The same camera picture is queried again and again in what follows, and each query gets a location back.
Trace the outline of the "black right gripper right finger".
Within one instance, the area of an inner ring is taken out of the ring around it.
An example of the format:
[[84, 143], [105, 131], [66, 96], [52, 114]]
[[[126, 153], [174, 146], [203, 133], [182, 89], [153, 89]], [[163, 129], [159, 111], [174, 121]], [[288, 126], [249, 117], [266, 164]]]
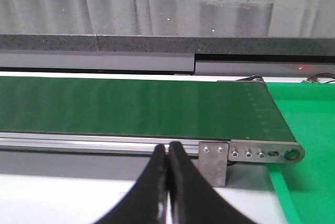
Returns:
[[167, 160], [173, 223], [254, 223], [212, 188], [181, 143], [170, 143]]

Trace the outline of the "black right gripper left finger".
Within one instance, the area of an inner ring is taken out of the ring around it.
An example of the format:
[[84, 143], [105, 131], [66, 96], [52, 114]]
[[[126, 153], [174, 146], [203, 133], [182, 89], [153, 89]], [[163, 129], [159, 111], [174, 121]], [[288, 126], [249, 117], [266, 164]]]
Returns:
[[157, 145], [131, 190], [97, 223], [166, 223], [165, 147]]

